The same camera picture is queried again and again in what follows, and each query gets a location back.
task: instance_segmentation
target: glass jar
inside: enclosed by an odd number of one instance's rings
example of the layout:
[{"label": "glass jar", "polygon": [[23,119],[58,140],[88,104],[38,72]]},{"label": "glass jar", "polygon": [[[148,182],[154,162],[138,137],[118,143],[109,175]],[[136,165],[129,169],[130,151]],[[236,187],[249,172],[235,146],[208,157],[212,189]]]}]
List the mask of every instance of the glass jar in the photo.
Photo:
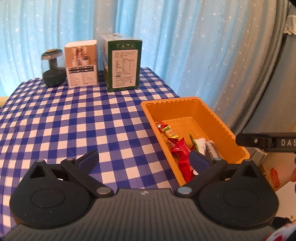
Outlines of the glass jar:
[{"label": "glass jar", "polygon": [[42,77],[49,87],[57,87],[65,82],[67,74],[63,50],[50,49],[41,56]]}]

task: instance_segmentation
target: blue and white tablecloth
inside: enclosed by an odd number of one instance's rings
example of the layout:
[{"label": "blue and white tablecloth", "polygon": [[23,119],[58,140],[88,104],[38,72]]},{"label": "blue and white tablecloth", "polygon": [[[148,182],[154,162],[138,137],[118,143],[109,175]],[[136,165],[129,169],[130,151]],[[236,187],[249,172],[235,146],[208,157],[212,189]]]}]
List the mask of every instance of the blue and white tablecloth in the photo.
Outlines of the blue and white tablecloth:
[{"label": "blue and white tablecloth", "polygon": [[169,188],[178,183],[140,106],[177,95],[153,71],[141,69],[139,89],[109,93],[99,85],[47,88],[22,83],[0,109],[0,236],[15,222],[10,196],[37,159],[49,164],[98,149],[95,179],[117,188]]}]

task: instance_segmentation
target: green and white box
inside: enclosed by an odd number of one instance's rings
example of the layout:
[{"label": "green and white box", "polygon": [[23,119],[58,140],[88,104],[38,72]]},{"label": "green and white box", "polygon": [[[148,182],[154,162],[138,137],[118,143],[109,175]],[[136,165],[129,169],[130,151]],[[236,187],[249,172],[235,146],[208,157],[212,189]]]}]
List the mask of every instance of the green and white box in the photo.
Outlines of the green and white box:
[{"label": "green and white box", "polygon": [[108,91],[139,87],[142,40],[121,34],[101,34],[104,79]]}]

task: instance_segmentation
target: orange bin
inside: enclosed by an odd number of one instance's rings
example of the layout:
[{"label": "orange bin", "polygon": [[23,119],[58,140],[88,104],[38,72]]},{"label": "orange bin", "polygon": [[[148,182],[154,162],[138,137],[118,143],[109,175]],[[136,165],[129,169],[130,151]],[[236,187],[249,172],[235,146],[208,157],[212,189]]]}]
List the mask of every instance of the orange bin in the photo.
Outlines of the orange bin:
[{"label": "orange bin", "polygon": [[241,163],[250,158],[246,148],[235,143],[231,130],[197,97],[143,101],[141,106],[180,185],[186,182],[178,167],[178,157],[170,152],[168,138],[159,132],[155,125],[157,121],[170,125],[179,139],[185,138],[189,148],[192,146],[191,134],[194,139],[212,140],[228,163]]}]

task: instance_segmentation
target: cardboard box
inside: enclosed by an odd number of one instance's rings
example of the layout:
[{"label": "cardboard box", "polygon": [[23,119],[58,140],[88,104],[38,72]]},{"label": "cardboard box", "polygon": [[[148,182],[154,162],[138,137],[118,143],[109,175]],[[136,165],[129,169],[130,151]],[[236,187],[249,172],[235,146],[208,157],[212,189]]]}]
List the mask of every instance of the cardboard box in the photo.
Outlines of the cardboard box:
[{"label": "cardboard box", "polygon": [[77,41],[65,46],[69,87],[98,84],[97,40]]},{"label": "cardboard box", "polygon": [[137,89],[142,40],[120,34],[101,34],[104,79],[110,92]]}]

